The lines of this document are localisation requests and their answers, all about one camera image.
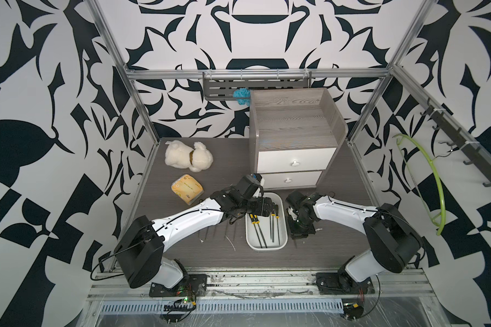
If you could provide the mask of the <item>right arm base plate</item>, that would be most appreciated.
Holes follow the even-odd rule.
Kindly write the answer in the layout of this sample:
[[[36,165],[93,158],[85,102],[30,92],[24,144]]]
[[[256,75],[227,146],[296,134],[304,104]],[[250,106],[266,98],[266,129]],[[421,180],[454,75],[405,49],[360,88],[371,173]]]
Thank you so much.
[[[319,272],[315,277],[316,286],[321,295],[360,295],[375,290],[371,278],[365,279],[363,282],[356,282],[345,272]]]

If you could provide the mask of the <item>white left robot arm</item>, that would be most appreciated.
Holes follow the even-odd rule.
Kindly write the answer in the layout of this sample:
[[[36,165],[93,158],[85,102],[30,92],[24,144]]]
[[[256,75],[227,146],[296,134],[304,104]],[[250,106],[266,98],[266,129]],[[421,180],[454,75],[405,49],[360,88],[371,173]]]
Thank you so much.
[[[229,219],[267,217],[274,210],[271,198],[243,196],[228,187],[178,214],[153,221],[146,216],[135,219],[115,247],[115,258],[130,288],[151,282],[171,290],[187,278],[177,260],[163,257],[173,245]]]

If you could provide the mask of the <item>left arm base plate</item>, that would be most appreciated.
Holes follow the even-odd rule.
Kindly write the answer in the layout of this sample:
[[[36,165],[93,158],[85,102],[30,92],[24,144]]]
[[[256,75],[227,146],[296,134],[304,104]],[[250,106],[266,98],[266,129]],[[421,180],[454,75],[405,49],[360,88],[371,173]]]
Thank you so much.
[[[176,286],[168,289],[158,283],[152,283],[149,291],[151,298],[204,296],[207,290],[207,275],[195,274],[183,278]]]

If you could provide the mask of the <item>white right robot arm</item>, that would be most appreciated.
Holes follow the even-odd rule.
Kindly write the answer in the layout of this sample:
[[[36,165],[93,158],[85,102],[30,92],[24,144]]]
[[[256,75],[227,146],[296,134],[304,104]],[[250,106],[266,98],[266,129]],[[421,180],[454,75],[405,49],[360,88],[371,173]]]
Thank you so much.
[[[286,198],[286,220],[291,238],[315,234],[314,223],[339,223],[366,236],[370,249],[347,261],[338,271],[343,288],[364,283],[381,272],[401,273],[424,243],[416,230],[391,204],[368,207],[334,199],[320,193],[299,191]]]

